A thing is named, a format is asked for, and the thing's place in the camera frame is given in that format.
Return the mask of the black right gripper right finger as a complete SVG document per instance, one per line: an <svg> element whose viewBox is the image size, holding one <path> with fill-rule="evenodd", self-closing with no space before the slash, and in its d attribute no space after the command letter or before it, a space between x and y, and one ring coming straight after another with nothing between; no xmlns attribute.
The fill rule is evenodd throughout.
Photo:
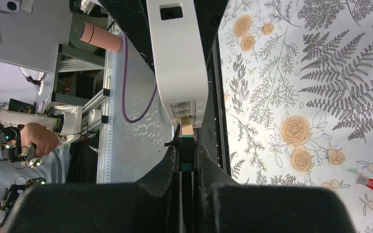
<svg viewBox="0 0 373 233"><path fill-rule="evenodd" d="M238 184L199 141L195 147L196 233L353 233L342 201L319 187Z"/></svg>

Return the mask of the white router box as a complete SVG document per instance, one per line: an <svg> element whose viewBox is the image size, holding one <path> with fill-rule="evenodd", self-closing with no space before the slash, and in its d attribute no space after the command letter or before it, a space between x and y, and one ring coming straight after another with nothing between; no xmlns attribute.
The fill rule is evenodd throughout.
<svg viewBox="0 0 373 233"><path fill-rule="evenodd" d="M200 128L208 79L194 2L148 0L146 6L162 105L173 126L190 117L194 128Z"/></svg>

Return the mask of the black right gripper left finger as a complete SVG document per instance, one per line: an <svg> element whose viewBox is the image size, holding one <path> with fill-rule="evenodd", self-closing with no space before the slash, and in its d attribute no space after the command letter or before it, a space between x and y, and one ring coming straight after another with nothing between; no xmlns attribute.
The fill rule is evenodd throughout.
<svg viewBox="0 0 373 233"><path fill-rule="evenodd" d="M177 233L178 152L134 183L34 185L18 199L5 233Z"/></svg>

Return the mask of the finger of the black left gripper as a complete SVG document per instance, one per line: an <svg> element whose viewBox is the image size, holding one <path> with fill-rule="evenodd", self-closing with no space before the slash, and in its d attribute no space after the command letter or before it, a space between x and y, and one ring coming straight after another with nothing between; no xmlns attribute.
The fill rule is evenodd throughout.
<svg viewBox="0 0 373 233"><path fill-rule="evenodd" d="M208 61L229 0L195 0L204 58Z"/></svg>
<svg viewBox="0 0 373 233"><path fill-rule="evenodd" d="M152 72L153 51L145 0L99 0Z"/></svg>

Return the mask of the operator hand in background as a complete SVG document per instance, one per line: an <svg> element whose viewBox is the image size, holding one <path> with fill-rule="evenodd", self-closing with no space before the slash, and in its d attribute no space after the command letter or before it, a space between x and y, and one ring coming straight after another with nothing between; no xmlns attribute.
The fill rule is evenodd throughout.
<svg viewBox="0 0 373 233"><path fill-rule="evenodd" d="M48 155L60 145L55 133L34 122L26 124L20 131L20 136L23 146L36 145L35 155L39 158Z"/></svg>

